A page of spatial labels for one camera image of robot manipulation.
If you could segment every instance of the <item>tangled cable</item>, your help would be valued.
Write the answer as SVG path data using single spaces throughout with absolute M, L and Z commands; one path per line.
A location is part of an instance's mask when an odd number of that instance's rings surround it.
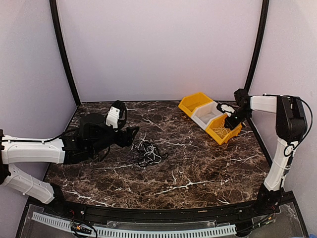
M 150 138 L 146 139 L 146 136 L 141 140 L 135 140 L 131 150 L 132 159 L 140 167 L 158 164 L 168 158 L 168 153 L 161 155 L 159 148 L 154 144 L 153 140 Z

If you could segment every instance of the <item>perforated metal strip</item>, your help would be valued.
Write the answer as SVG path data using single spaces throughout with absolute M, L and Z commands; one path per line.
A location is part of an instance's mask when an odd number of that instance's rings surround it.
M 62 231 L 71 232 L 70 221 L 68 220 L 61 220 L 59 218 L 54 218 L 37 212 L 33 213 L 32 220 Z M 99 238 L 213 238 L 236 234 L 235 225 L 199 230 L 169 232 L 129 231 L 109 229 L 97 226 L 94 227 L 98 233 Z

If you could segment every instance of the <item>black vertical post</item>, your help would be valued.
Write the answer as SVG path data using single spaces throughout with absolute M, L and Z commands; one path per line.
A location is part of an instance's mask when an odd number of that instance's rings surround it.
M 254 46 L 252 60 L 251 60 L 246 84 L 244 85 L 244 88 L 248 92 L 250 91 L 250 88 L 251 88 L 253 76 L 254 76 L 254 73 L 256 71 L 256 67 L 257 67 L 257 63 L 258 63 L 258 59 L 259 59 L 259 55 L 260 55 L 260 50 L 261 50 L 261 45 L 262 45 L 262 40 L 263 40 L 263 35 L 264 35 L 264 29 L 265 29 L 265 24 L 266 24 L 266 17 L 267 17 L 267 12 L 268 12 L 268 3 L 269 3 L 269 0 L 263 0 L 263 2 L 262 2 L 262 10 L 261 10 L 260 23 L 259 23 L 259 28 L 258 28 L 256 44 Z
M 63 40 L 63 35 L 61 33 L 61 28 L 60 28 L 56 0 L 50 0 L 50 6 L 51 6 L 51 14 L 52 14 L 54 30 L 55 30 L 55 35 L 56 35 L 57 44 L 58 44 L 58 48 L 59 48 L 60 57 L 61 57 L 61 60 L 63 62 L 64 70 L 66 73 L 66 77 L 68 80 L 68 84 L 69 84 L 71 93 L 73 95 L 73 98 L 75 100 L 76 105 L 79 106 L 81 104 L 81 102 L 79 99 L 79 95 L 78 95 L 78 92 L 76 89 L 74 78 L 73 78 L 73 75 L 71 73 L 68 58 L 67 58 L 66 48 L 65 48 L 65 44 L 64 44 L 64 40 Z

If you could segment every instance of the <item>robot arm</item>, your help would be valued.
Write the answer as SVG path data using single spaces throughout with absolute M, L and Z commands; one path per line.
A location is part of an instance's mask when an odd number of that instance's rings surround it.
M 234 129 L 245 118 L 252 117 L 252 111 L 263 111 L 276 114 L 277 150 L 271 169 L 260 187 L 257 210 L 262 213 L 264 207 L 276 206 L 281 188 L 284 187 L 293 157 L 298 145 L 305 138 L 307 122 L 302 100 L 293 96 L 249 96 L 245 89 L 239 89 L 234 93 L 239 108 L 234 112 L 226 113 L 224 126 Z M 224 112 L 220 104 L 218 109 Z
M 49 162 L 77 164 L 93 158 L 113 144 L 130 146 L 139 131 L 138 127 L 121 130 L 127 121 L 125 105 L 116 101 L 106 118 L 89 114 L 80 119 L 78 129 L 69 130 L 53 139 L 26 139 L 3 135 L 0 130 L 0 184 L 19 190 L 49 204 L 56 197 L 56 187 L 40 181 L 20 170 L 13 163 Z

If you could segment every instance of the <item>dark marble tabletop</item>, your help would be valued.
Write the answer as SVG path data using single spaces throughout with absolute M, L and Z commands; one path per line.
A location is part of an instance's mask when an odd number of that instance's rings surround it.
M 162 154 L 169 153 L 168 161 L 140 168 L 131 148 L 113 145 L 103 162 L 51 164 L 45 181 L 60 185 L 68 201 L 118 208 L 197 208 L 254 200 L 269 166 L 247 122 L 237 137 L 218 145 L 178 104 L 126 103 L 127 126 L 138 125 L 136 138 L 150 137 Z M 105 115 L 110 105 L 83 103 L 69 128 L 78 126 L 83 115 Z

